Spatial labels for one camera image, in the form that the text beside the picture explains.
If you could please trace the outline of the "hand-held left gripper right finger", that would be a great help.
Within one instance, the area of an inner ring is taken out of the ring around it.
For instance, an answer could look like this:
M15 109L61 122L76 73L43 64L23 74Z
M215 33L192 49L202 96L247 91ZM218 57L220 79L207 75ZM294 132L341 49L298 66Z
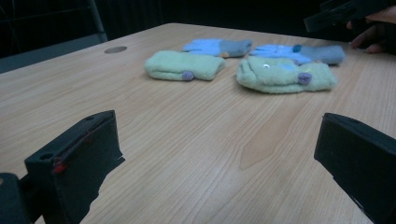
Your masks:
M396 139L326 113L314 159L374 224L396 224Z

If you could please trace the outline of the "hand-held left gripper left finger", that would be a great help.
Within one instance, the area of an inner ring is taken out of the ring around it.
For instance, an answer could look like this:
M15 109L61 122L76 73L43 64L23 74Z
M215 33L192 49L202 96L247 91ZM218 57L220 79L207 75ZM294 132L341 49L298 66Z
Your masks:
M24 161L46 224L79 224L123 162L113 110L82 119Z

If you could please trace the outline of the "blue knitted glove grey cuff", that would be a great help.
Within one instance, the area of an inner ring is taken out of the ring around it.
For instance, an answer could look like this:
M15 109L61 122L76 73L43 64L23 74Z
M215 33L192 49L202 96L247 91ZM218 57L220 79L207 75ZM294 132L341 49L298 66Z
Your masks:
M250 54L264 58L292 59L298 64L312 62L339 64L345 59L345 53L340 46L263 45L256 47Z

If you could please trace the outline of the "green knitted glove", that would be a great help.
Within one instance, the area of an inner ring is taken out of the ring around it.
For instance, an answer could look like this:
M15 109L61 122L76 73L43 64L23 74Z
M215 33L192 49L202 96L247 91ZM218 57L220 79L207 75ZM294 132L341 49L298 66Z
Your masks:
M255 56L240 61L236 80L246 88L271 94L328 91L337 84L325 63L297 64L292 59Z

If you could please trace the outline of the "blue grey sock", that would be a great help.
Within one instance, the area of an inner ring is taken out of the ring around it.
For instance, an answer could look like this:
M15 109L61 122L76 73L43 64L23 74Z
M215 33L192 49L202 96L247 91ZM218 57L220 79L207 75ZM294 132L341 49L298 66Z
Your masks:
M243 57L250 52L252 41L225 39L195 39L182 50L191 54L211 55L220 58Z

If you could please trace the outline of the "light green sock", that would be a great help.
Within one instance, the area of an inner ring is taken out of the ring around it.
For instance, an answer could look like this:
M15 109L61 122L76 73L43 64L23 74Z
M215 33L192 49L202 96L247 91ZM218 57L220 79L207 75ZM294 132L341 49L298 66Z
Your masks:
M210 55L162 50L145 61L145 71L153 78L177 81L213 80L225 60Z

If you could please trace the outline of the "white metal stand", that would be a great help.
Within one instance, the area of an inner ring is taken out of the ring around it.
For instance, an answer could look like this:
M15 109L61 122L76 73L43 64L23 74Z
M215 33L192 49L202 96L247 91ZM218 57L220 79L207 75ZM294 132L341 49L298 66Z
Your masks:
M97 31L99 41L101 43L107 42L106 31L105 31L104 25L102 23L96 2L95 2L95 0L87 0L87 2L89 4L89 9L92 14L92 19L93 19L93 22L94 22L94 25L95 25L95 28Z

